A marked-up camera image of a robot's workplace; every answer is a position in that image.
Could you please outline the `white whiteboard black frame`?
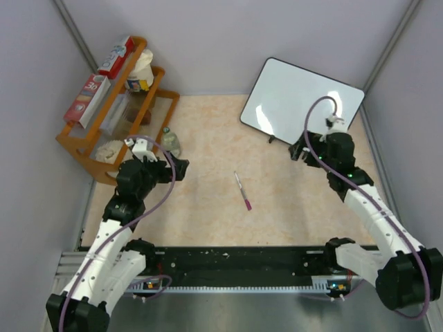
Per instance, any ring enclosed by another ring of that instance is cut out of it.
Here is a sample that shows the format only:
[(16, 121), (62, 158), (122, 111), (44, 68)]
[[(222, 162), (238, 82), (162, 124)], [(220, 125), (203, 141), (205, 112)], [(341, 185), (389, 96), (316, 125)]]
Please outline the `white whiteboard black frame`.
[(326, 118), (335, 113), (349, 126), (365, 97), (358, 88), (313, 71), (268, 58), (242, 109), (241, 123), (289, 145), (303, 134), (312, 104), (323, 96), (309, 117), (308, 130), (324, 134)]

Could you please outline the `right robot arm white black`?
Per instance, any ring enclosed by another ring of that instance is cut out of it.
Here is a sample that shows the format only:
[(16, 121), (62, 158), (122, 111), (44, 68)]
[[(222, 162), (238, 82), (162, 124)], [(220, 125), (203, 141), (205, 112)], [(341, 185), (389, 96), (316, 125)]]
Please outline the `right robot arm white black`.
[(333, 238), (325, 246), (325, 269), (333, 274), (351, 270), (374, 286), (386, 308), (399, 311), (420, 304), (418, 317), (423, 317), (440, 298), (442, 254), (416, 240), (386, 206), (373, 180), (355, 165), (351, 135), (322, 137), (305, 131), (289, 152), (293, 160), (326, 171), (331, 189), (360, 218), (379, 249), (374, 255), (351, 239)]

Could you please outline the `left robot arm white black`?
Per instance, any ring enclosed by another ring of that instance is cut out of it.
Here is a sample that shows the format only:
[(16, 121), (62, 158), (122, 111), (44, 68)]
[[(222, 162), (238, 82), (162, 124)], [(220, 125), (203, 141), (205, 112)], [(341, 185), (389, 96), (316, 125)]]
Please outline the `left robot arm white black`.
[(157, 184), (182, 181), (189, 164), (168, 155), (166, 160), (134, 157), (120, 165), (93, 244), (71, 281), (46, 303), (53, 331), (108, 329), (115, 306), (134, 279), (157, 265), (154, 245), (131, 238), (136, 224), (150, 213), (144, 200)]

